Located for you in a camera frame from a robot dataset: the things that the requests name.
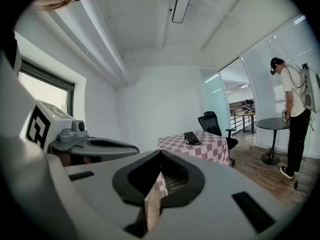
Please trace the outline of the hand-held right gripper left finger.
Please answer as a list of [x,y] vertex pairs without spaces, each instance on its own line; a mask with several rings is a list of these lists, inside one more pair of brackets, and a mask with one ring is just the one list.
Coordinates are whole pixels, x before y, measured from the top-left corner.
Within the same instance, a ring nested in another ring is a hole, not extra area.
[[162,240],[148,230],[145,198],[160,173],[160,151],[66,167],[76,196],[77,240]]

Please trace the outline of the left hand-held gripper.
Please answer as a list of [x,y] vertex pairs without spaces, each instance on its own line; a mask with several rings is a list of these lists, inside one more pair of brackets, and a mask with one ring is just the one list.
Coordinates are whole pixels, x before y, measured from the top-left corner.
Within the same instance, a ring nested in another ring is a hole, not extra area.
[[[58,139],[64,129],[71,129],[75,120],[57,106],[37,100],[29,118],[26,138],[46,153],[49,144]],[[74,146],[75,155],[90,157],[128,157],[140,153],[131,144],[107,138],[88,137],[86,142]]]

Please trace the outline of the black mesh office chair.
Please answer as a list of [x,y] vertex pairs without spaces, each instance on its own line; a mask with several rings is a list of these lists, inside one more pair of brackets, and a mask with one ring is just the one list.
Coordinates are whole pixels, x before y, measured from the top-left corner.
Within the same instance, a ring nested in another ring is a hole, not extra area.
[[[204,112],[203,116],[200,116],[198,118],[198,122],[205,132],[222,137],[222,132],[218,122],[218,117],[214,111]],[[226,129],[226,131],[228,132],[228,136],[226,137],[226,144],[228,146],[228,155],[229,155],[230,150],[232,150],[238,144],[239,141],[231,137],[232,132],[234,132],[235,129],[229,128],[229,129]]]

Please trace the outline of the long ceiling light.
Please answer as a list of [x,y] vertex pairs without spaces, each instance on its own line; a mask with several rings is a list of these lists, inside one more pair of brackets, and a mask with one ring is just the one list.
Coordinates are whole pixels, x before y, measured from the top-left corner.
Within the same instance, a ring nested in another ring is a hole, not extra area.
[[175,24],[182,24],[188,9],[190,0],[176,0],[173,13],[172,22]]

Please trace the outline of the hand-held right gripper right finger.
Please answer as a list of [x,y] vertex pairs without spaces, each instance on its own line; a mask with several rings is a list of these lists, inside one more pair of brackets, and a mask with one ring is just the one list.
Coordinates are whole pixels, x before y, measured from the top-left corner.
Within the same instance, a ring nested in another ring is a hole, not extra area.
[[159,240],[293,240],[300,207],[288,208],[237,170],[161,151],[166,184]]

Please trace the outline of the person's black printed t-shirt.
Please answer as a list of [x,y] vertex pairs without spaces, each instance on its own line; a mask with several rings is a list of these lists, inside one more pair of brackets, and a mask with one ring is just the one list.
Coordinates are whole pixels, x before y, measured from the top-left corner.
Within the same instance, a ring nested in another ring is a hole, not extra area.
[[3,50],[12,68],[14,68],[16,64],[17,49],[18,44],[15,33],[10,31],[5,37]]

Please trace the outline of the person's left hand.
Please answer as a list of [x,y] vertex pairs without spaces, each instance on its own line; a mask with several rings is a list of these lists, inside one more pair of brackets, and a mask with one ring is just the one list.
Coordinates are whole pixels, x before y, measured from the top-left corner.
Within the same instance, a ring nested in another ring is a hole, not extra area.
[[70,154],[67,152],[56,152],[54,153],[54,155],[59,157],[59,160],[63,167],[102,162],[102,159],[99,156],[83,156],[83,155]]

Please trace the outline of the red white checkered tablecloth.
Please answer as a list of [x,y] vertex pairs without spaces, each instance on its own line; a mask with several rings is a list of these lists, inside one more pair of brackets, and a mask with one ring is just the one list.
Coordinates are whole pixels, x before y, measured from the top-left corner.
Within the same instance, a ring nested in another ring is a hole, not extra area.
[[202,130],[194,132],[199,145],[188,145],[184,134],[158,139],[158,149],[190,155],[219,164],[231,164],[227,139]]

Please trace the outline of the black box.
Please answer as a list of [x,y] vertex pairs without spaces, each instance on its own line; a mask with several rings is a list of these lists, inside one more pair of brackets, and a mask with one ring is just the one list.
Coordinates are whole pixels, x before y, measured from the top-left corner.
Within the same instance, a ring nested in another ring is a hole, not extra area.
[[192,140],[190,141],[190,144],[187,144],[187,145],[190,145],[190,146],[197,146],[197,145],[200,145],[201,142],[199,141],[199,139],[197,138],[197,136],[192,132],[191,132],[191,136],[192,136]]

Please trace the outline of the round black pedestal table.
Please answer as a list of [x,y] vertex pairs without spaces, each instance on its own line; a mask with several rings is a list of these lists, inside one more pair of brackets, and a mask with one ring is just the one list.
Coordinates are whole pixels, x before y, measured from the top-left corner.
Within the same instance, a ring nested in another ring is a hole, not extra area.
[[273,141],[272,146],[269,153],[263,154],[261,156],[261,161],[268,166],[276,166],[280,163],[280,158],[275,156],[275,143],[277,132],[281,130],[289,129],[289,126],[286,122],[283,121],[282,117],[272,117],[259,120],[256,123],[256,126],[260,129],[264,130],[272,130],[273,131]]

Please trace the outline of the wooden table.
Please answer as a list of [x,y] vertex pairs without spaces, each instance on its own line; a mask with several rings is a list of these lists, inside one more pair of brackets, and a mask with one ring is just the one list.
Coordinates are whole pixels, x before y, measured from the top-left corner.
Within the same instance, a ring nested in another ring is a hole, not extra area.
[[242,132],[244,134],[255,134],[256,133],[256,113],[255,112],[240,112],[236,114],[237,117],[241,118]]

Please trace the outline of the frosted glass partition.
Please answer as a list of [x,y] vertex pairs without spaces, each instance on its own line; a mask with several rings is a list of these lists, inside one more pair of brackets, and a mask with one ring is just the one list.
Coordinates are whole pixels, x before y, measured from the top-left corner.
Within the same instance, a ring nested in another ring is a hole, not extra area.
[[228,137],[226,129],[231,128],[230,108],[221,75],[218,72],[204,68],[201,68],[199,72],[205,97],[204,111],[215,112],[222,136]]

